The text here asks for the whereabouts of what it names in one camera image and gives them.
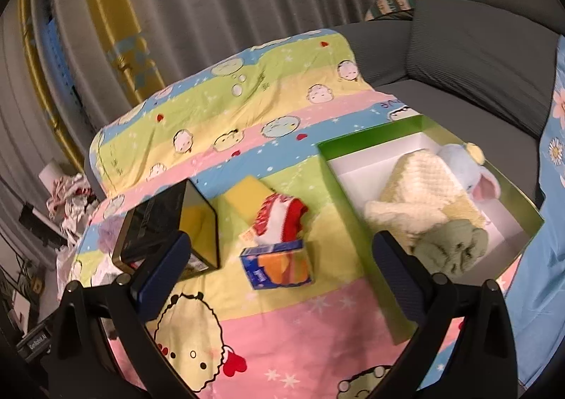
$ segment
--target yellow sponge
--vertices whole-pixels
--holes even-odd
[[[224,193],[224,196],[239,213],[239,216],[248,225],[252,225],[263,201],[273,193],[269,187],[259,182],[255,177],[247,176]]]

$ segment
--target blue elephant plush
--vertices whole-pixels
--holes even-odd
[[[483,166],[485,157],[475,144],[447,144],[440,148],[437,156],[449,166],[474,201],[500,197],[500,184],[494,174]]]

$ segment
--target blue snack box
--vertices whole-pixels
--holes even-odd
[[[313,282],[302,240],[245,248],[239,255],[251,287],[294,288]]]

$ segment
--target pink flower print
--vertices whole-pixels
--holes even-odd
[[[553,118],[559,119],[561,129],[565,129],[565,89],[553,92],[553,100],[555,107],[553,107]]]

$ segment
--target metal screw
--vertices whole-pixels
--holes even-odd
[[[443,286],[445,284],[447,284],[447,276],[445,276],[443,273],[435,273],[432,276],[433,282],[435,282],[436,284],[439,284],[440,286]]]
[[[120,276],[118,276],[118,277],[116,278],[116,282],[117,282],[120,286],[124,286],[124,285],[126,285],[131,279],[132,279],[132,277],[129,276],[127,273],[122,273]]]
[[[491,291],[498,290],[498,284],[496,283],[495,280],[487,280],[487,287],[491,289]]]
[[[78,281],[71,281],[67,284],[67,292],[73,292],[78,289]]]

